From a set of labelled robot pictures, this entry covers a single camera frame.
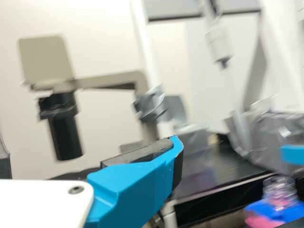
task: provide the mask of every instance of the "black table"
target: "black table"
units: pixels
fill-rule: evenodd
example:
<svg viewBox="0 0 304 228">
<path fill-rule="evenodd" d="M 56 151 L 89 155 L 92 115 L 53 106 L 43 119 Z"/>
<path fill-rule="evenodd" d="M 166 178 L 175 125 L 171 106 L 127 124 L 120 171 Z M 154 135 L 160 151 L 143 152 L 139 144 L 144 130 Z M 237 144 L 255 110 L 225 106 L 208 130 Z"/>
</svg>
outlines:
<svg viewBox="0 0 304 228">
<path fill-rule="evenodd" d="M 225 135 L 219 135 L 219 141 L 198 152 L 185 146 L 182 180 L 168 202 L 175 207 L 179 227 L 261 199 L 263 180 L 273 175 L 244 160 L 231 148 Z"/>
<path fill-rule="evenodd" d="M 278 228 L 302 228 L 304 227 L 304 218 L 300 218 L 296 221 L 286 223 L 284 225 L 279 226 Z"/>
</svg>

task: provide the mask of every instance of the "white plate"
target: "white plate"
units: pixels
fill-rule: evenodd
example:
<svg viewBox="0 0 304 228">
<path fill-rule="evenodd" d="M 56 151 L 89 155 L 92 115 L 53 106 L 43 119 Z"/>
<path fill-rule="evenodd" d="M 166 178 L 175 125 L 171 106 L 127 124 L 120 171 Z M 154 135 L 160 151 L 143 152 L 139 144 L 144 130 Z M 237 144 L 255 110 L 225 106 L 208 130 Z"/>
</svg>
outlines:
<svg viewBox="0 0 304 228">
<path fill-rule="evenodd" d="M 92 202 L 83 181 L 0 180 L 0 227 L 82 227 Z"/>
</svg>

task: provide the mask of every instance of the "black cylinder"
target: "black cylinder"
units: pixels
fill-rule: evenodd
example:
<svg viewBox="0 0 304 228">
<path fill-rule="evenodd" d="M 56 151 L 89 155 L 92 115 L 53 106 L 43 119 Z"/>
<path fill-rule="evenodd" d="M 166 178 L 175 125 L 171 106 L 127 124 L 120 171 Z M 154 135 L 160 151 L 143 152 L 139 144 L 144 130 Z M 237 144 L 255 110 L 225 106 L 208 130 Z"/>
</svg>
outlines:
<svg viewBox="0 0 304 228">
<path fill-rule="evenodd" d="M 77 106 L 74 94 L 61 93 L 39 99 L 40 119 L 48 119 L 56 157 L 60 161 L 83 155 L 74 115 Z"/>
<path fill-rule="evenodd" d="M 65 161 L 82 156 L 76 121 L 73 116 L 49 118 L 56 157 Z"/>
</svg>

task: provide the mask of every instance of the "silver clamp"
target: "silver clamp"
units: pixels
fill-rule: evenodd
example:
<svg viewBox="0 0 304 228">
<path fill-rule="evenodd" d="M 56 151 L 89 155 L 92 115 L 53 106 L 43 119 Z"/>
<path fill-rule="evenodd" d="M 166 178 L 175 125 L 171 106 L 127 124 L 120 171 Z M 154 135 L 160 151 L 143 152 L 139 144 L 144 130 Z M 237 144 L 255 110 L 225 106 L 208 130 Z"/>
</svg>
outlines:
<svg viewBox="0 0 304 228">
<path fill-rule="evenodd" d="M 138 118 L 144 122 L 159 122 L 166 117 L 168 107 L 165 102 L 165 93 L 159 85 L 144 95 L 138 96 L 133 103 Z"/>
</svg>

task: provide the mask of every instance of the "black tabletop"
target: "black tabletop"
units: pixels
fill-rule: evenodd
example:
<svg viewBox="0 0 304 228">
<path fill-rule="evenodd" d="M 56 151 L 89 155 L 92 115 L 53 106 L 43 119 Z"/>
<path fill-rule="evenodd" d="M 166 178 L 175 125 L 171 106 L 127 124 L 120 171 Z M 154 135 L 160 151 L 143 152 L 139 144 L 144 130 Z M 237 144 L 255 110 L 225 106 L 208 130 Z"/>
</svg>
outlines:
<svg viewBox="0 0 304 228">
<path fill-rule="evenodd" d="M 188 197 L 268 173 L 244 160 L 227 140 L 198 152 L 185 147 L 182 180 L 171 198 Z"/>
<path fill-rule="evenodd" d="M 279 226 L 278 228 L 301 228 L 301 227 L 304 227 L 304 218 L 300 218 L 296 221 L 283 224 L 283 225 Z"/>
</svg>

